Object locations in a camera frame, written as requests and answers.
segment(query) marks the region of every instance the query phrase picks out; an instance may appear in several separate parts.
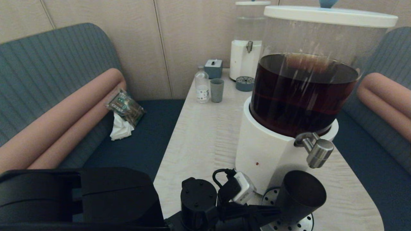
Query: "blue box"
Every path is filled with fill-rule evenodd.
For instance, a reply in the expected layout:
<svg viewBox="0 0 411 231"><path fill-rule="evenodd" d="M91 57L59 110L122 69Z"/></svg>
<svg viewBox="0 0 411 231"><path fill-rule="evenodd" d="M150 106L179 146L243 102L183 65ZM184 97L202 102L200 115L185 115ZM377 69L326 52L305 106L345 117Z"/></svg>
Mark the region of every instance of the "blue box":
<svg viewBox="0 0 411 231"><path fill-rule="evenodd" d="M209 59L204 65L204 71L210 79L221 79L223 72L223 61L218 59Z"/></svg>

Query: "white dispenser base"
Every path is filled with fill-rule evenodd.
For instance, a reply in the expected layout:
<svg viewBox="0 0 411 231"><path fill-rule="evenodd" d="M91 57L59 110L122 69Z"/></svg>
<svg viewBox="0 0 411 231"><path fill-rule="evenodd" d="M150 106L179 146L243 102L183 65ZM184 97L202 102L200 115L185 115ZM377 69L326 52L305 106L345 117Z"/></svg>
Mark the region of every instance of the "white dispenser base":
<svg viewBox="0 0 411 231"><path fill-rule="evenodd" d="M294 138L280 135L259 124L250 113L250 102L251 97L243 107L236 169L251 179L258 194L264 195L268 188L280 187L287 172L306 171L308 153L305 148L294 147ZM334 120L321 139L332 141L337 132L338 122Z"/></svg>
<svg viewBox="0 0 411 231"><path fill-rule="evenodd" d="M250 53L247 52L248 41L233 40L231 42L230 78L236 80L240 76L255 78L261 52L261 41L252 41Z"/></svg>

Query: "striped upholstery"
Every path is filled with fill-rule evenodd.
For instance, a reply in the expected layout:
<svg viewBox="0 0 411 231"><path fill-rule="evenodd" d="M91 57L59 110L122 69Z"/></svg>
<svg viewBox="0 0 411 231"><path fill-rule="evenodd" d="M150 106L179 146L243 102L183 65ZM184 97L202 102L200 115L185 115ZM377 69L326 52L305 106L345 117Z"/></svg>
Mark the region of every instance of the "striped upholstery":
<svg viewBox="0 0 411 231"><path fill-rule="evenodd" d="M121 70L116 51L107 35L91 23L1 44L0 146L110 68ZM83 166L111 125L103 119L60 167Z"/></svg>
<svg viewBox="0 0 411 231"><path fill-rule="evenodd" d="M411 89L411 27L398 28L386 34L364 76L373 72ZM343 109L411 174L410 141L363 105L356 96L356 89Z"/></svg>

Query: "small tap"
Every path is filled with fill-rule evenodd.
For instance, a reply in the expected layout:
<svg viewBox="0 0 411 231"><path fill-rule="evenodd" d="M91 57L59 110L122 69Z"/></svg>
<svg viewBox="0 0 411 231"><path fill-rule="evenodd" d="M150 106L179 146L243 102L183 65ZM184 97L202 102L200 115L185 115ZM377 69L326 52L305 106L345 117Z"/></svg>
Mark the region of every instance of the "small tap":
<svg viewBox="0 0 411 231"><path fill-rule="evenodd" d="M321 168L334 150L334 145L330 141L321 139L315 132L299 134L294 146L304 147L307 150L307 163L312 169Z"/></svg>
<svg viewBox="0 0 411 231"><path fill-rule="evenodd" d="M245 48L247 48L247 52L250 53L253 50L253 41L248 41L247 46L245 46Z"/></svg>

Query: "snack package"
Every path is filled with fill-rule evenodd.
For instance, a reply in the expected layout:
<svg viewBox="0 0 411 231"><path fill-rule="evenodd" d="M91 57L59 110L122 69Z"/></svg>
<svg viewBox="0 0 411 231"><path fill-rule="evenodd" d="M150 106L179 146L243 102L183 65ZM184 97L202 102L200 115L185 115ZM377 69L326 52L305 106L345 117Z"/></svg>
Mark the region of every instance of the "snack package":
<svg viewBox="0 0 411 231"><path fill-rule="evenodd" d="M146 111L122 88L113 94L111 100L106 104L110 111L114 111L134 128Z"/></svg>

